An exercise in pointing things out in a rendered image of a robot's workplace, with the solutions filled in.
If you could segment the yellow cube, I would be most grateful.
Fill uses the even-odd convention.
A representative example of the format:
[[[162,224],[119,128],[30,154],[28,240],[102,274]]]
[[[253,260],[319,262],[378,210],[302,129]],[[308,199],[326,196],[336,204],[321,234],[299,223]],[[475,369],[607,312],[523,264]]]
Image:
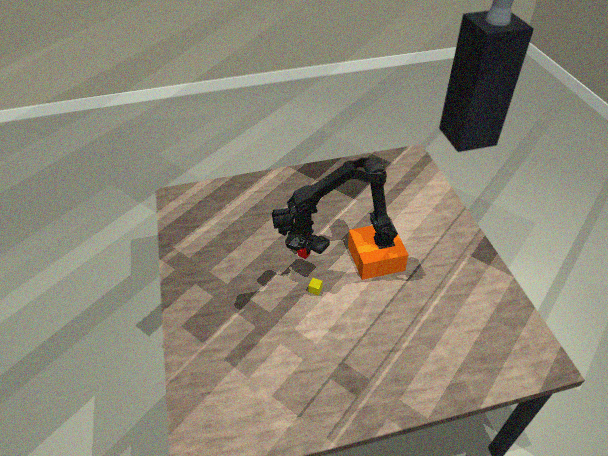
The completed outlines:
[[[315,295],[319,295],[323,288],[323,281],[312,278],[311,282],[308,285],[308,292],[313,293]]]

